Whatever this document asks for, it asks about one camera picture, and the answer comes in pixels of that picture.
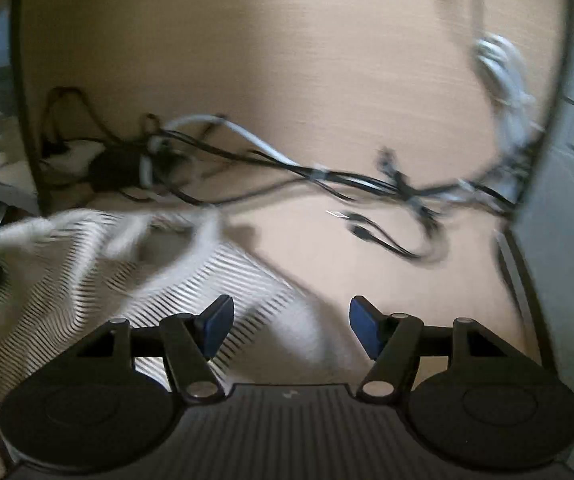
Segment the black white striped shirt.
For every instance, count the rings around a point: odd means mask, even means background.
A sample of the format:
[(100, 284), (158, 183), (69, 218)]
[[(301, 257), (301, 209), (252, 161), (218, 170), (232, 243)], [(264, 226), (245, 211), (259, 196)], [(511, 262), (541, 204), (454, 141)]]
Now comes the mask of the black white striped shirt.
[(354, 385), (367, 364), (345, 316), (229, 240), (214, 211), (78, 209), (16, 222), (0, 229), (0, 268), (0, 401), (112, 318), (151, 326), (222, 295), (235, 319), (211, 368), (225, 387)]

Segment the white power strip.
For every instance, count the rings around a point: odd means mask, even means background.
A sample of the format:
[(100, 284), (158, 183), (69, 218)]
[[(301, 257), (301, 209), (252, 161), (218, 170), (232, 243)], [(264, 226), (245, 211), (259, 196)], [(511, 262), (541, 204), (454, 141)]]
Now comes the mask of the white power strip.
[(106, 148), (100, 142), (89, 140), (73, 141), (66, 147), (68, 149), (63, 154), (43, 160), (42, 167), (49, 180), (78, 180), (86, 177), (92, 160)]

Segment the black monitor stand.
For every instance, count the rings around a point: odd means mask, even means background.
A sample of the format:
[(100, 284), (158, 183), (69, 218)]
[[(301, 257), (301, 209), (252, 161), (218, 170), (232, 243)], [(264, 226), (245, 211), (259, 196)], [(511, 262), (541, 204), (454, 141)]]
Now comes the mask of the black monitor stand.
[(35, 186), (37, 212), (41, 216), (46, 214), (50, 206), (50, 193), (45, 184), (42, 170), (40, 170), (40, 153), (34, 139), (30, 122), (28, 100), (25, 92), (25, 79), (22, 65), (21, 47), (22, 29), (22, 0), (10, 0), (9, 3), (9, 44), (10, 65), (12, 79), (14, 80), (14, 100), (19, 121), (25, 157)]

